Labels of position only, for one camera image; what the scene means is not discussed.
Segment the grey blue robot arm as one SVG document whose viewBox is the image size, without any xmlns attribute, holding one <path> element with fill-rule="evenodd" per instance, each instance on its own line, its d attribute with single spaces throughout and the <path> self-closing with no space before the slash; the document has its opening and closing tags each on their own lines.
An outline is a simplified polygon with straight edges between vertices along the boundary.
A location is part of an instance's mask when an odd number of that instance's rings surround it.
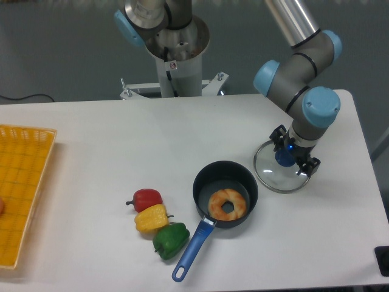
<svg viewBox="0 0 389 292">
<path fill-rule="evenodd" d="M 329 88 L 309 84 L 339 58 L 342 42 L 319 28 L 303 1 L 266 4 L 293 53 L 282 63 L 263 64 L 253 85 L 293 120 L 289 129 L 278 127 L 270 135 L 277 162 L 295 164 L 311 176 L 320 165 L 311 151 L 334 122 L 340 99 Z M 210 33 L 190 1 L 126 1 L 114 21 L 129 43 L 154 57 L 163 97 L 201 95 L 202 54 Z"/>
</svg>

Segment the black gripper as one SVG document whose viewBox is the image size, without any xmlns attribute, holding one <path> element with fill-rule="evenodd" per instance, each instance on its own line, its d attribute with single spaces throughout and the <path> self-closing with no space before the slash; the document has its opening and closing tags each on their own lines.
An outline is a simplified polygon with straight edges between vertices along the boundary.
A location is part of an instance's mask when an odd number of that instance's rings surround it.
<svg viewBox="0 0 389 292">
<path fill-rule="evenodd" d="M 316 140 L 310 141 L 300 136 L 289 135 L 284 138 L 284 155 L 289 160 L 296 160 L 297 175 L 304 173 L 307 177 L 311 177 L 317 171 L 321 161 L 311 157 L 311 151 L 315 146 Z"/>
</svg>

